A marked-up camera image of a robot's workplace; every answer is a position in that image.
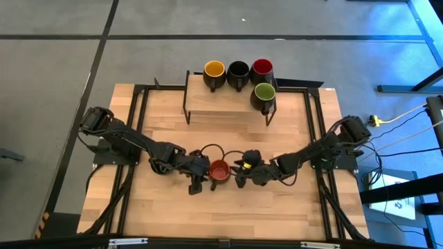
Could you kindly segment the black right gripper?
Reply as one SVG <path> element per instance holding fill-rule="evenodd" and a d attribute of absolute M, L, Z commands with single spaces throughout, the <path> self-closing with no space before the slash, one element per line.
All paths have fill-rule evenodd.
<path fill-rule="evenodd" d="M 235 160 L 230 167 L 232 176 L 249 178 L 255 185 L 266 185 L 269 181 L 276 181 L 279 177 L 276 162 L 270 160 L 266 163 L 258 150 L 245 151 L 242 160 Z"/>

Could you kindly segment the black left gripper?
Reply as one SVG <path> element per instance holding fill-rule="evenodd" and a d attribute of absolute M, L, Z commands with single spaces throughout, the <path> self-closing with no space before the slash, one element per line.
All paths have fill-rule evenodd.
<path fill-rule="evenodd" d="M 208 176 L 210 174 L 210 159 L 207 156 L 201 156 L 200 150 L 191 151 L 188 155 L 179 157 L 178 171 L 180 174 Z"/>

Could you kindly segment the orange mug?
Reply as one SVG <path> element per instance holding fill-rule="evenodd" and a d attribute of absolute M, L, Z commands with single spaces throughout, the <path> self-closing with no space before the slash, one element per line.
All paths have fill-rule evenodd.
<path fill-rule="evenodd" d="M 230 166 L 224 160 L 215 160 L 210 164 L 208 176 L 211 181 L 210 190 L 215 191 L 218 185 L 229 181 Z"/>

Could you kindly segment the black mug green interior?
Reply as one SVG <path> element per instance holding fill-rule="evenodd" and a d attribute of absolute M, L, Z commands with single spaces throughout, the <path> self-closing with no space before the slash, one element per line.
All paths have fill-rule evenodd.
<path fill-rule="evenodd" d="M 276 91 L 272 84 L 263 82 L 255 86 L 250 96 L 251 106 L 266 116 L 275 102 Z"/>

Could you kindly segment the black mug yellow interior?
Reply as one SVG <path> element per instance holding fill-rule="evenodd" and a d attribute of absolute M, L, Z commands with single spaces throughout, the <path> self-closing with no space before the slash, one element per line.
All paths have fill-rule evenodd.
<path fill-rule="evenodd" d="M 203 79 L 205 85 L 214 93 L 221 88 L 226 81 L 226 68 L 220 61 L 213 60 L 204 66 Z"/>

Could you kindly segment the matte all-black mug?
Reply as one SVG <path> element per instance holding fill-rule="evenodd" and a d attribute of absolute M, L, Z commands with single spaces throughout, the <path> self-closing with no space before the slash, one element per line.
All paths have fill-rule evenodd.
<path fill-rule="evenodd" d="M 232 62 L 228 67 L 226 79 L 229 86 L 241 92 L 249 81 L 248 64 L 243 61 Z"/>

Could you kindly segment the black mug red interior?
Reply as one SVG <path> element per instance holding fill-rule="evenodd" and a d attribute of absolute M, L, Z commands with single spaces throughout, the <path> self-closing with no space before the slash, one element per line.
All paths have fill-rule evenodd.
<path fill-rule="evenodd" d="M 273 84 L 273 65 L 268 59 L 257 59 L 250 68 L 250 81 L 257 85 L 260 83 Z"/>

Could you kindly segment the black flat bar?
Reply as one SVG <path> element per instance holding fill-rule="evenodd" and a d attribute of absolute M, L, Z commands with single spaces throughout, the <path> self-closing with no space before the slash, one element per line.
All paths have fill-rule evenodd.
<path fill-rule="evenodd" d="M 292 80 L 276 78 L 276 84 L 279 87 L 295 87 L 295 88 L 320 88 L 324 82 L 311 80 Z"/>

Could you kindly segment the black crossbar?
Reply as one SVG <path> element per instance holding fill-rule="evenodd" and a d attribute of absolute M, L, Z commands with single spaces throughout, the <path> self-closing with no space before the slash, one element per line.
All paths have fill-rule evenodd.
<path fill-rule="evenodd" d="M 148 238 L 122 237 L 117 234 L 76 235 L 51 239 L 29 239 L 0 242 L 0 249 L 100 249 L 108 248 L 110 239 Z M 118 246 L 117 248 L 139 249 L 308 249 L 300 247 L 301 241 L 272 241 L 250 239 L 184 239 L 184 238 L 148 238 L 146 244 Z M 315 241 L 340 244 L 341 249 L 428 249 L 415 246 L 401 246 L 389 243 L 377 243 L 371 240 L 328 239 Z"/>

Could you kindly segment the black base hazard stripes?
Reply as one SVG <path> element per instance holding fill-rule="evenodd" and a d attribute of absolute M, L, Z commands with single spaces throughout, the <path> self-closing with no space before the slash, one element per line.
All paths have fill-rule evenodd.
<path fill-rule="evenodd" d="M 45 212 L 35 231 L 35 239 L 67 237 L 77 233 L 79 214 Z"/>

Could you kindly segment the white printed box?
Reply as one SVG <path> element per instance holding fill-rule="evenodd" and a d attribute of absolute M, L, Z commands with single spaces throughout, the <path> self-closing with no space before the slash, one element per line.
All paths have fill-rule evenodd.
<path fill-rule="evenodd" d="M 382 174 L 379 179 L 369 186 L 369 190 L 377 189 L 394 184 L 408 182 L 403 178 Z M 415 220 L 415 198 L 397 199 L 369 204 L 371 210 L 385 212 L 394 216 L 399 216 L 409 220 Z"/>

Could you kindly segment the grey metal foot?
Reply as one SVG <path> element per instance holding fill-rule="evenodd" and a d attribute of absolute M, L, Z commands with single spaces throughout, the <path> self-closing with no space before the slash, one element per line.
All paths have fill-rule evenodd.
<path fill-rule="evenodd" d="M 25 156 L 17 154 L 13 151 L 9 151 L 4 148 L 0 148 L 0 158 L 11 159 L 11 160 L 15 160 L 15 161 L 24 161 Z"/>

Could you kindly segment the wooden shelf riser black frame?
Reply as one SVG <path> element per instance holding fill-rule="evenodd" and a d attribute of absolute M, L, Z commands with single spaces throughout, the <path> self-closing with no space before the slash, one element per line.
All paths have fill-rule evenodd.
<path fill-rule="evenodd" d="M 250 103 L 254 85 L 248 83 L 241 92 L 237 92 L 227 83 L 214 93 L 204 84 L 201 72 L 186 71 L 185 93 L 183 95 L 183 112 L 186 122 L 190 124 L 192 115 L 246 115 L 261 112 Z"/>

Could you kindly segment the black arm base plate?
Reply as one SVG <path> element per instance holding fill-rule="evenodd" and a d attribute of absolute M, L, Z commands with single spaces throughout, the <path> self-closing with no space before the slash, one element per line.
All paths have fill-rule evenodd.
<path fill-rule="evenodd" d="M 306 156 L 316 169 L 328 173 L 336 169 L 353 172 L 357 169 L 356 157 L 361 151 L 344 145 L 310 145 Z"/>
<path fill-rule="evenodd" d="M 128 145 L 127 149 L 117 149 L 105 139 L 100 139 L 93 163 L 97 165 L 137 165 L 141 149 L 135 145 Z"/>

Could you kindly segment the silver bracket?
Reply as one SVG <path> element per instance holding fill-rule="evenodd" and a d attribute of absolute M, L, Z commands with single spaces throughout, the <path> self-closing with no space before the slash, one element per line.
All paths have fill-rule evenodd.
<path fill-rule="evenodd" d="M 119 239 L 110 239 L 108 243 L 109 248 L 116 248 L 118 246 L 131 246 L 131 245 L 140 245 L 146 244 L 148 242 L 148 238 L 119 238 Z"/>
<path fill-rule="evenodd" d="M 340 244 L 314 242 L 314 241 L 301 241 L 300 247 L 308 249 L 341 249 Z"/>

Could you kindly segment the black metal desk frame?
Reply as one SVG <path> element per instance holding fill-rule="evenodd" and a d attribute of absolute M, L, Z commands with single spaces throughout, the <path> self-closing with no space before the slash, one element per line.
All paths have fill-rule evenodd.
<path fill-rule="evenodd" d="M 423 215 L 443 214 L 443 173 L 418 178 L 405 183 L 389 185 L 360 193 L 362 204 L 371 204 L 427 194 L 438 194 L 439 201 L 421 206 Z"/>
<path fill-rule="evenodd" d="M 433 39 L 429 35 L 421 17 L 419 16 L 416 8 L 413 5 L 413 0 L 407 0 L 407 6 L 415 19 L 415 22 L 420 30 L 420 33 L 424 36 L 424 41 L 428 46 L 435 62 L 439 66 L 439 69 L 434 73 L 431 73 L 428 77 L 423 79 L 416 85 L 378 85 L 377 91 L 380 93 L 423 93 L 423 94 L 439 94 L 443 95 L 443 86 L 435 86 L 438 82 L 443 80 L 443 59 L 438 53 L 437 48 L 433 43 Z"/>

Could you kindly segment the black equipment post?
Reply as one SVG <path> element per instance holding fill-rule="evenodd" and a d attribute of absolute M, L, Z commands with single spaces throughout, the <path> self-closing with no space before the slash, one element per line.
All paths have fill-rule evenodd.
<path fill-rule="evenodd" d="M 443 150 L 443 95 L 427 97 L 426 111 L 433 124 L 438 145 Z"/>

